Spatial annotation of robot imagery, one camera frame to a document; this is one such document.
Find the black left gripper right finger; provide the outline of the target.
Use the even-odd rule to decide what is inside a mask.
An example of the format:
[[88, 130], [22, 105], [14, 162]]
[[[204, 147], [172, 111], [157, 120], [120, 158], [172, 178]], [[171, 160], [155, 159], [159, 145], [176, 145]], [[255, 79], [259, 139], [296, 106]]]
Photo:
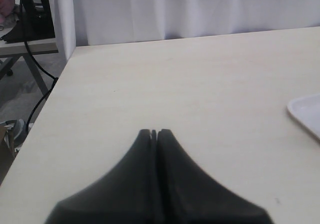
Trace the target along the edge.
[[167, 224], [271, 224], [262, 207], [210, 177], [169, 129], [158, 133], [156, 165]]

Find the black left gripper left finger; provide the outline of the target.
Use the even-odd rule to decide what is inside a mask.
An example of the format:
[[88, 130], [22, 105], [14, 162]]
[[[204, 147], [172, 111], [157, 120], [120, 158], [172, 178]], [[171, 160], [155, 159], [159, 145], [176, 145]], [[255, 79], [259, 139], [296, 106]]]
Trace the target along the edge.
[[124, 157], [102, 178], [57, 203], [48, 224], [158, 224], [156, 132], [140, 130]]

